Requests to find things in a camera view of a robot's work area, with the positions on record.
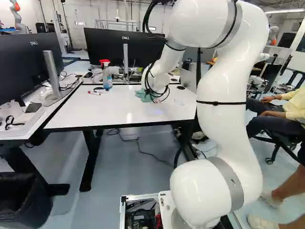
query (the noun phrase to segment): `computer monitor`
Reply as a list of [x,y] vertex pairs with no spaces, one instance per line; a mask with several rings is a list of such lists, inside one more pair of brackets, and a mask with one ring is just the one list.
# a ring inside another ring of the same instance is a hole
[[162,53],[165,41],[143,32],[84,28],[90,63],[108,59],[112,66],[123,66],[123,44],[128,44],[129,67],[147,67]]
[[0,105],[49,78],[43,50],[53,52],[58,74],[64,68],[56,33],[5,35],[0,44]]

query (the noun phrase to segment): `white sneaker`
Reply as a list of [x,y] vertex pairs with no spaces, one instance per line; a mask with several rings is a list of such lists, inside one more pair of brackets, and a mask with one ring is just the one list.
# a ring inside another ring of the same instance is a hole
[[267,204],[269,204],[273,208],[280,208],[280,206],[283,203],[282,201],[273,199],[271,191],[263,191],[261,193],[261,198],[263,201],[265,201]]
[[247,220],[252,229],[279,229],[277,223],[255,217],[251,214],[248,215]]

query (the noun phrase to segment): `black bag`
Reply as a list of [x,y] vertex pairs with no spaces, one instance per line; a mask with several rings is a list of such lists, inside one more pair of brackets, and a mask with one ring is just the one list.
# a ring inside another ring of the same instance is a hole
[[10,229],[37,229],[52,209],[41,179],[34,174],[0,173],[0,226]]

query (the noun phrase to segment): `red marker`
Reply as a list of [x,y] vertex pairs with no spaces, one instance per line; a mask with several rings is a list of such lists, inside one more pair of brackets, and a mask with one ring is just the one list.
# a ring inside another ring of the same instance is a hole
[[91,92],[91,91],[88,91],[88,94],[93,94],[93,95],[101,95],[100,93],[97,93],[97,92]]

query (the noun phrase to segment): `black chair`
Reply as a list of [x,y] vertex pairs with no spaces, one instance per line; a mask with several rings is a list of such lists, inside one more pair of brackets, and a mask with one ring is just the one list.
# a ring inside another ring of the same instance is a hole
[[269,165],[272,165],[275,161],[277,152],[280,148],[283,148],[289,156],[291,156],[294,160],[299,162],[297,156],[293,153],[293,150],[296,148],[296,145],[302,142],[302,137],[300,135],[283,135],[279,132],[271,132],[268,130],[264,130],[264,132],[270,137],[259,137],[255,136],[254,138],[264,142],[274,143],[275,147],[271,157],[267,157],[265,162]]

